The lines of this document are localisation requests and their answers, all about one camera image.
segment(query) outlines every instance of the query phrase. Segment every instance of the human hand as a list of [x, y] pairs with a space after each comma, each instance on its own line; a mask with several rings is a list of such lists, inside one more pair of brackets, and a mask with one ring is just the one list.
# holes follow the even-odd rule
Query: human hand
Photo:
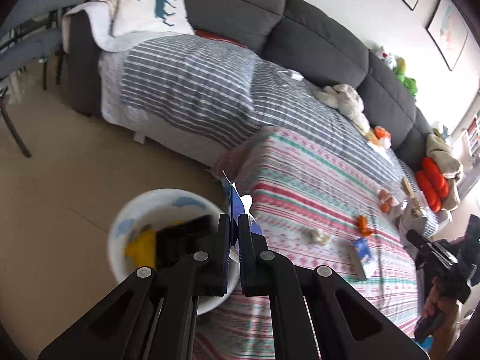
[[438, 278], [432, 280], [433, 287], [430, 290], [425, 306], [423, 307], [423, 317], [435, 314], [435, 309], [439, 308], [446, 315], [445, 322], [433, 334], [433, 342], [429, 351], [432, 360], [442, 359], [447, 354], [455, 338], [455, 323], [460, 315], [460, 302], [456, 299], [440, 296], [438, 290]]

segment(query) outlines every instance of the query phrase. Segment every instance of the clear plastic bag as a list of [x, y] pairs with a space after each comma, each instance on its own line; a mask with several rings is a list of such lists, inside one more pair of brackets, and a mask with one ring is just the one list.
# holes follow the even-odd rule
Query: clear plastic bag
[[383, 184], [377, 191], [377, 196], [381, 212], [390, 220], [399, 218], [407, 206], [407, 196], [400, 181]]

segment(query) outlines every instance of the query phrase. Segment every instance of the beige floor tile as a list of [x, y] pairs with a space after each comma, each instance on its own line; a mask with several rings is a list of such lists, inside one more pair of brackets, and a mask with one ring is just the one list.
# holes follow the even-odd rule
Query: beige floor tile
[[116, 285], [106, 233], [39, 198], [25, 201], [0, 281], [0, 319], [29, 359]]
[[0, 120], [0, 321], [29, 359], [115, 286], [106, 231], [130, 199], [179, 188], [224, 201], [203, 165], [73, 111], [54, 67], [43, 91], [27, 65], [23, 101], [8, 106], [32, 158]]

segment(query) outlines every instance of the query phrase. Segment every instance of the white pillow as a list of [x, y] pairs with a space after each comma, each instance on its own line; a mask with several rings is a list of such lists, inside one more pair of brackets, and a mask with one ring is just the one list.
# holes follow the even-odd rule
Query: white pillow
[[183, 0], [118, 0], [112, 35], [138, 31], [194, 34]]

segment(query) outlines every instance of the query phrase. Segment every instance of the bookshelf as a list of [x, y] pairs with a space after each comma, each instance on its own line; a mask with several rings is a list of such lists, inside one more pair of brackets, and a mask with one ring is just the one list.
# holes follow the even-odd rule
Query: bookshelf
[[472, 157], [475, 166], [480, 155], [480, 120], [479, 115], [474, 115], [469, 126], [466, 128], [466, 137], [468, 141], [469, 154]]

